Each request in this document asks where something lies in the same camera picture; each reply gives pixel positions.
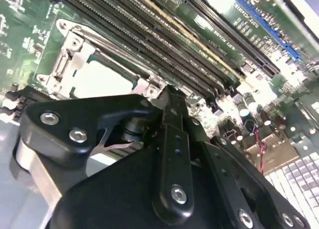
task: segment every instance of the silver metal bar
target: silver metal bar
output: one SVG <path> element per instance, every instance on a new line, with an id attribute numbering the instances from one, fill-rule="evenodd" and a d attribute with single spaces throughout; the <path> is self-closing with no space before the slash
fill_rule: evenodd
<path id="1" fill-rule="evenodd" d="M 19 141 L 16 160 L 21 167 L 29 171 L 51 210 L 67 190 L 87 178 L 85 166 L 77 169 L 61 167 L 33 151 L 22 139 Z"/>

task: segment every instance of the metal bolt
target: metal bolt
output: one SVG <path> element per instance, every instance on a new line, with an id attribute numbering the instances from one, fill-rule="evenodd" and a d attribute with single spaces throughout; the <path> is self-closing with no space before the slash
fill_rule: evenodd
<path id="1" fill-rule="evenodd" d="M 60 22 L 59 24 L 61 29 L 66 29 L 66 23 L 65 22 Z"/>
<path id="2" fill-rule="evenodd" d="M 69 132 L 69 138 L 76 143 L 84 143 L 88 139 L 86 133 L 78 128 L 72 129 Z"/>
<path id="3" fill-rule="evenodd" d="M 283 219 L 284 219 L 285 223 L 288 226 L 290 226 L 291 228 L 294 227 L 293 221 L 291 220 L 291 218 L 286 213 L 283 213 L 282 216 L 283 216 Z"/>
<path id="4" fill-rule="evenodd" d="M 220 141 L 222 144 L 227 145 L 227 141 L 225 139 L 221 138 Z"/>
<path id="5" fill-rule="evenodd" d="M 298 216 L 294 215 L 294 218 L 295 218 L 296 222 L 298 222 L 298 224 L 299 224 L 301 227 L 303 227 L 303 228 L 305 227 L 304 222 L 303 222 Z"/>
<path id="6" fill-rule="evenodd" d="M 60 121 L 60 118 L 55 113 L 46 112 L 40 115 L 40 120 L 46 125 L 55 125 Z"/>
<path id="7" fill-rule="evenodd" d="M 186 193 L 179 186 L 174 186 L 171 188 L 171 196 L 179 204 L 185 204 L 187 201 Z"/>
<path id="8" fill-rule="evenodd" d="M 253 220 L 251 219 L 251 217 L 248 215 L 248 213 L 243 210 L 243 209 L 240 209 L 238 211 L 238 216 L 239 216 L 239 219 L 240 221 L 249 229 L 253 228 L 254 226 L 254 223 L 253 223 Z"/>
<path id="9" fill-rule="evenodd" d="M 145 107 L 148 107 L 148 106 L 149 106 L 149 102 L 148 102 L 146 99 L 143 99 L 143 100 L 141 101 L 141 104 L 142 104 L 143 106 L 145 106 Z"/>
<path id="10" fill-rule="evenodd" d="M 197 120 L 197 119 L 195 119 L 195 118 L 192 118 L 192 122 L 195 124 L 195 125 L 199 125 L 199 121 Z"/>

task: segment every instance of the ram slot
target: ram slot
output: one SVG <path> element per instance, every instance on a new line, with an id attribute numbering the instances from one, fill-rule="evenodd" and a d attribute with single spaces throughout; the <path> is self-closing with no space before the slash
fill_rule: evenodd
<path id="1" fill-rule="evenodd" d="M 220 72 L 215 66 L 209 64 L 205 59 L 201 58 L 197 53 L 194 53 L 189 47 L 186 47 L 181 42 L 176 40 L 176 35 L 173 35 L 172 32 L 167 30 L 165 27 L 159 25 L 156 20 L 149 16 L 145 9 L 140 8 L 132 0 L 114 0 L 126 11 L 129 11 L 134 17 L 136 17 L 140 22 L 142 22 L 147 27 L 151 28 L 154 33 L 159 35 L 162 39 L 172 44 L 178 51 L 184 52 L 183 58 L 188 61 L 192 60 L 198 67 L 205 70 L 205 75 L 208 77 L 215 77 L 222 84 L 229 81 L 229 78 Z"/>
<path id="2" fill-rule="evenodd" d="M 86 2 L 81 0 L 62 1 L 69 7 L 76 10 L 79 14 L 81 14 L 81 16 L 86 17 L 94 25 L 99 27 L 100 32 L 103 32 L 103 35 L 113 35 L 114 38 L 118 38 L 122 42 L 125 42 L 126 46 L 129 47 L 131 51 L 136 52 L 137 55 L 142 54 L 142 57 L 157 67 L 155 70 L 156 73 L 164 72 L 165 74 L 168 74 L 171 78 L 174 78 L 182 85 L 185 85 L 203 97 L 206 97 L 209 93 L 211 93 L 205 89 L 205 86 L 202 86 L 201 82 L 191 77 L 181 68 L 173 65 L 169 60 L 162 57 L 156 50 L 149 46 L 146 47 L 147 45 L 140 44 L 133 34 L 119 27 L 110 18 L 108 18 L 107 15 L 101 15 L 101 13 L 92 9 L 92 7 Z"/>
<path id="3" fill-rule="evenodd" d="M 200 81 L 200 84 L 205 86 L 211 93 L 215 92 L 213 88 L 217 88 L 219 92 L 224 91 L 223 85 L 212 75 L 194 60 L 189 55 L 185 55 L 182 50 L 177 49 L 168 41 L 165 41 L 158 34 L 154 33 L 149 26 L 143 24 L 136 18 L 136 15 L 129 14 L 128 11 L 119 7 L 115 0 L 85 0 L 96 11 L 107 13 L 112 18 L 113 22 L 118 25 L 122 25 L 139 38 L 140 41 L 144 41 L 147 45 L 154 48 L 157 52 L 160 52 L 165 58 L 167 58 L 176 67 L 182 68 L 184 71 L 196 80 Z"/>
<path id="4" fill-rule="evenodd" d="M 248 60 L 252 61 L 266 75 L 273 77 L 280 69 L 247 38 L 215 11 L 205 0 L 187 0 L 186 4 L 203 17 L 218 33 L 226 38 Z"/>

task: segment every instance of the electronic component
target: electronic component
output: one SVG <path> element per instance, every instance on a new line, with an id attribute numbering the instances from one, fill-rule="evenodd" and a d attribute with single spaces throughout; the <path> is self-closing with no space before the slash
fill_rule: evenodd
<path id="1" fill-rule="evenodd" d="M 262 119 L 262 121 L 263 121 L 265 126 L 268 126 L 268 125 L 271 124 L 271 120 L 270 120 L 268 114 L 264 110 L 261 110 L 259 112 L 259 115 L 260 115 L 260 117 L 261 117 L 261 119 Z"/>
<path id="2" fill-rule="evenodd" d="M 274 123 L 275 123 L 276 127 L 279 128 L 279 129 L 285 129 L 286 128 L 286 122 L 283 119 L 283 117 L 280 116 L 280 115 L 276 115 L 274 117 Z"/>
<path id="3" fill-rule="evenodd" d="M 254 96 L 251 93 L 245 93 L 243 95 L 244 102 L 247 105 L 247 108 L 253 112 L 257 109 L 258 104 L 256 103 L 256 100 L 254 99 Z"/>
<path id="4" fill-rule="evenodd" d="M 233 45 L 247 59 L 270 76 L 280 72 L 280 70 L 259 49 L 241 35 L 238 30 L 227 24 L 222 15 L 212 9 L 204 0 L 188 0 L 187 5 L 197 12 L 207 23 L 217 32 L 220 37 L 225 38 L 228 44 Z"/>
<path id="5" fill-rule="evenodd" d="M 245 0 L 237 0 L 237 2 L 250 14 L 266 31 L 267 33 L 281 46 L 289 55 L 297 61 L 301 61 L 299 54 L 293 49 L 293 47 L 280 39 L 277 32 L 272 29 L 268 23 L 255 11 L 254 7 L 249 5 Z"/>

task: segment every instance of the dimm slot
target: dimm slot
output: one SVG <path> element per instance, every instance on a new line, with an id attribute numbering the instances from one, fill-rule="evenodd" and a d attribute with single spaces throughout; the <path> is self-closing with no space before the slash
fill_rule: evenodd
<path id="1" fill-rule="evenodd" d="M 236 0 L 244 10 L 251 15 L 260 25 L 261 27 L 282 47 L 284 48 L 290 56 L 296 61 L 301 61 L 299 54 L 292 48 L 291 45 L 282 41 L 279 38 L 278 33 L 269 26 L 267 21 L 265 21 L 260 14 L 258 14 L 254 7 L 248 4 L 245 0 Z"/>
<path id="2" fill-rule="evenodd" d="M 185 57 L 196 59 L 196 64 L 204 68 L 206 71 L 210 72 L 213 77 L 216 77 L 222 83 L 229 81 L 229 78 L 221 73 L 215 66 L 209 64 L 205 59 L 200 58 L 198 54 L 191 51 L 191 49 L 178 42 L 169 30 L 166 30 L 165 27 L 159 25 L 159 23 L 156 22 L 156 20 L 152 19 L 152 17 L 149 16 L 147 13 L 145 13 L 143 9 L 137 8 L 137 5 L 133 3 L 132 0 L 118 0 L 118 3 L 126 10 L 130 10 L 130 12 L 132 12 L 133 15 L 145 25 L 153 28 L 153 31 L 161 36 L 161 38 L 165 39 L 175 47 L 179 49 L 181 48 L 182 51 L 186 53 Z"/>
<path id="3" fill-rule="evenodd" d="M 187 76 L 192 78 L 193 81 L 197 81 L 197 83 L 206 88 L 210 93 L 216 93 L 216 88 L 218 88 L 219 92 L 223 91 L 223 87 L 213 82 L 207 76 L 193 68 L 190 64 L 188 64 L 185 58 L 181 58 L 181 55 L 178 55 L 174 50 L 171 50 L 170 53 L 167 50 L 163 50 L 162 47 L 159 46 L 159 40 L 156 43 L 153 43 L 151 38 L 150 40 L 145 40 L 144 32 L 140 32 L 138 27 L 133 27 L 133 25 L 129 24 L 129 21 L 121 19 L 122 17 L 126 17 L 125 15 L 120 15 L 118 11 L 112 8 L 109 3 L 103 0 L 81 0 L 82 3 L 86 6 L 89 6 L 92 11 L 95 11 L 96 15 L 102 18 L 105 18 L 105 15 L 111 19 L 113 23 L 117 26 L 121 26 L 121 29 L 125 31 L 127 34 L 133 33 L 133 38 L 144 46 L 152 49 L 159 56 L 162 56 L 166 61 L 168 61 L 173 67 L 178 69 L 179 71 L 184 71 L 187 73 Z"/>
<path id="4" fill-rule="evenodd" d="M 115 25 L 112 25 L 111 23 L 107 23 L 105 20 L 102 20 L 96 17 L 95 12 L 91 12 L 85 5 L 83 5 L 78 0 L 62 0 L 62 1 L 64 1 L 66 5 L 75 9 L 77 12 L 81 12 L 84 17 L 88 18 L 90 21 L 93 21 L 93 23 L 95 23 L 96 25 L 99 25 L 101 29 L 102 28 L 106 29 L 106 31 L 109 34 L 114 33 L 115 36 L 122 39 L 128 47 L 130 47 L 131 49 L 133 48 L 133 51 L 143 53 L 145 58 L 148 61 L 150 61 L 152 64 L 157 66 L 159 70 L 162 71 L 164 69 L 165 73 L 167 73 L 170 77 L 174 78 L 175 80 L 177 79 L 177 81 L 179 81 L 181 84 L 185 85 L 186 87 L 189 87 L 192 91 L 196 92 L 197 94 L 203 97 L 207 97 L 207 95 L 209 94 L 209 92 L 206 91 L 198 82 L 193 81 L 183 72 L 180 72 L 178 69 L 172 67 L 169 63 L 163 61 L 157 55 L 154 55 L 152 52 L 142 47 L 142 45 L 138 45 L 128 35 L 126 35 L 124 32 L 116 28 Z"/>
<path id="5" fill-rule="evenodd" d="M 236 28 L 229 25 L 205 0 L 187 0 L 186 4 L 268 76 L 272 77 L 280 72 L 279 68 L 270 59 L 264 57 L 263 53 L 256 46 L 242 36 Z"/>
<path id="6" fill-rule="evenodd" d="M 151 25 L 151 23 L 145 21 L 144 20 L 140 20 L 141 17 L 138 17 L 139 14 L 138 13 L 134 13 L 132 15 L 124 15 L 121 12 L 120 8 L 116 8 L 116 5 L 114 5 L 114 9 L 112 10 L 112 6 L 110 6 L 110 8 L 108 7 L 108 4 L 110 4 L 109 2 L 107 2 L 106 0 L 94 0 L 96 2 L 96 4 L 100 5 L 103 8 L 103 11 L 105 12 L 109 12 L 110 14 L 113 13 L 118 20 L 121 20 L 122 17 L 126 17 L 128 20 L 132 21 L 134 24 L 136 24 L 141 30 L 144 30 L 143 25 L 141 26 L 139 23 L 136 23 L 134 20 L 132 20 L 133 18 L 135 18 L 136 20 L 140 21 L 141 23 L 145 23 L 144 26 L 146 26 L 148 28 L 153 28 L 153 26 Z M 130 12 L 134 12 L 133 7 L 131 8 L 126 8 L 125 5 L 121 4 L 121 7 L 125 9 L 127 9 L 127 11 L 129 10 Z M 138 31 L 137 28 L 134 28 L 132 26 L 130 26 L 129 21 L 128 20 L 121 20 L 121 22 L 124 22 L 124 25 L 126 26 L 126 28 L 130 28 L 130 31 L 136 31 L 137 33 L 139 33 L 140 35 L 142 34 L 142 32 Z M 143 39 L 147 39 L 147 42 L 149 43 L 153 43 L 153 47 L 155 45 L 162 44 L 167 50 L 170 51 L 169 54 L 167 54 L 167 50 L 162 50 L 161 48 L 157 48 L 158 51 L 160 51 L 163 55 L 166 55 L 167 57 L 171 56 L 171 61 L 179 66 L 184 68 L 185 70 L 187 70 L 193 77 L 198 77 L 200 78 L 200 80 L 202 80 L 202 82 L 206 83 L 207 87 L 211 87 L 213 86 L 214 88 L 217 88 L 219 90 L 219 92 L 223 93 L 224 92 L 224 88 L 222 83 L 225 82 L 225 80 L 222 81 L 218 81 L 216 79 L 216 75 L 209 72 L 210 68 L 206 68 L 203 65 L 201 65 L 198 61 L 196 61 L 192 55 L 190 55 L 187 52 L 184 52 L 183 50 L 180 50 L 181 45 L 178 44 L 178 42 L 176 42 L 176 40 L 174 39 L 170 39 L 170 40 L 166 40 L 166 42 L 163 42 L 163 40 L 165 40 L 165 38 L 162 38 L 162 32 L 158 32 L 155 34 L 155 36 L 148 32 L 148 31 L 143 31 L 144 34 L 148 35 L 145 37 L 145 35 L 142 35 Z"/>

